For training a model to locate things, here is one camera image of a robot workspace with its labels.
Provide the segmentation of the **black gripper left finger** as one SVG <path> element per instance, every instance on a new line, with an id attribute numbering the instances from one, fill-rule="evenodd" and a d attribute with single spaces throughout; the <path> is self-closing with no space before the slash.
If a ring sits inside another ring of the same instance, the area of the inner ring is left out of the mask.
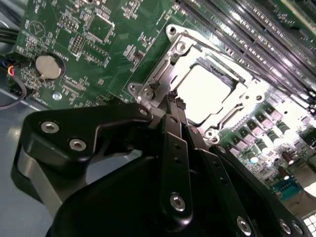
<path id="1" fill-rule="evenodd" d="M 15 185 L 55 215 L 72 194 L 137 158 L 186 155 L 176 93 L 150 113 L 137 103 L 28 115 L 13 172 Z"/>

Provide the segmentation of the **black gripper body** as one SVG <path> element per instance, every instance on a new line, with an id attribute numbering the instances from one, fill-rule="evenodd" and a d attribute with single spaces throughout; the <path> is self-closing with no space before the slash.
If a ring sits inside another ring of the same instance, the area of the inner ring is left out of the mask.
<path id="1" fill-rule="evenodd" d="M 229 179 L 193 185 L 186 155 L 140 157 L 72 194 L 51 237 L 236 237 L 220 197 Z"/>

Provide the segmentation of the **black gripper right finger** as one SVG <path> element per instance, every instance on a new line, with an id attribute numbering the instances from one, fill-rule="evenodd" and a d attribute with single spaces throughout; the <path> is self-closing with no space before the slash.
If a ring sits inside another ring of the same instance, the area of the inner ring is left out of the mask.
<path id="1" fill-rule="evenodd" d="M 239 160 L 218 145 L 208 148 L 176 104 L 188 143 L 193 182 L 193 237 L 308 237 L 294 216 Z"/>

